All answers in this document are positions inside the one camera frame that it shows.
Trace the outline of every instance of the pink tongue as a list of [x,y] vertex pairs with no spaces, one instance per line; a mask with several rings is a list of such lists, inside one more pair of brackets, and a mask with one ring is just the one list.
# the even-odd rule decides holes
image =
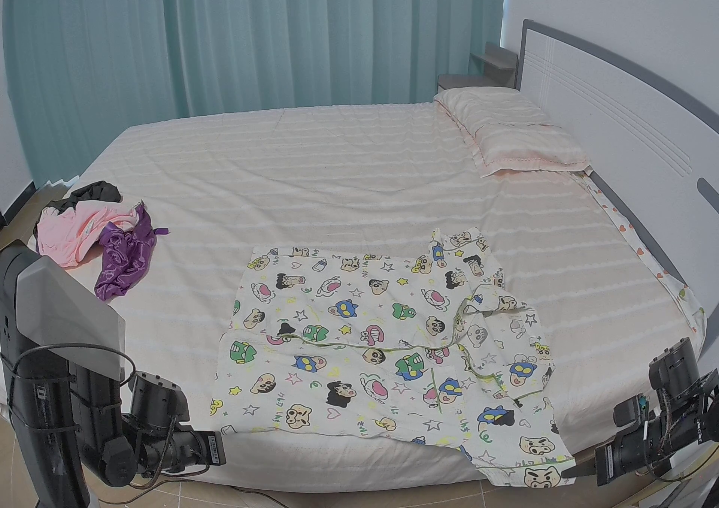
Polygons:
[[387,389],[382,386],[381,383],[377,382],[376,380],[372,383],[372,390],[375,394],[379,396],[387,396]]

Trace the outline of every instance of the white headboard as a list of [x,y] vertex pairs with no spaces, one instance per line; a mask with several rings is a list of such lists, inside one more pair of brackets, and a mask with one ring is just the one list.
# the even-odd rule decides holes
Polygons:
[[719,115],[632,61],[530,20],[517,88],[577,138],[647,248],[715,312],[707,336],[719,332]]

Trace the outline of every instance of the curtain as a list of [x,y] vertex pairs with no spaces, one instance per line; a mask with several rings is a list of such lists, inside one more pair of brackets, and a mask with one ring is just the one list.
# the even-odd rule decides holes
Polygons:
[[221,112],[428,101],[498,42],[503,0],[4,0],[9,93],[36,182],[124,129]]

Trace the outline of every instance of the purple garment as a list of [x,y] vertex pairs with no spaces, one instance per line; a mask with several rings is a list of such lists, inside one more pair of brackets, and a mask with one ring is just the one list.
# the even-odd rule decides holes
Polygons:
[[130,287],[141,279],[149,268],[149,258],[157,241],[156,234],[168,234],[167,228],[152,229],[152,221],[140,203],[135,210],[139,215],[137,226],[124,233],[113,223],[107,223],[100,233],[102,272],[95,283],[95,295],[100,300],[124,296]]

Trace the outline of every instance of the striped bed sheet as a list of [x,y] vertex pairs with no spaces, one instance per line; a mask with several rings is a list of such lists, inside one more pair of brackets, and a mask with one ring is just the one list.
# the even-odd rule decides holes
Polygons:
[[[538,310],[556,371],[547,387],[572,452],[614,434],[612,408],[649,393],[649,361],[689,335],[684,316],[571,173],[480,178],[455,123],[430,103],[276,109],[132,127],[76,186],[144,201],[158,237],[148,275],[111,301],[139,369],[182,386],[209,423],[217,343],[258,244],[424,253],[435,227],[477,226],[506,288]],[[97,251],[70,273],[92,289]],[[124,394],[124,406],[129,395]],[[204,478],[296,492],[477,478],[462,453],[386,438],[263,432],[225,437]]]

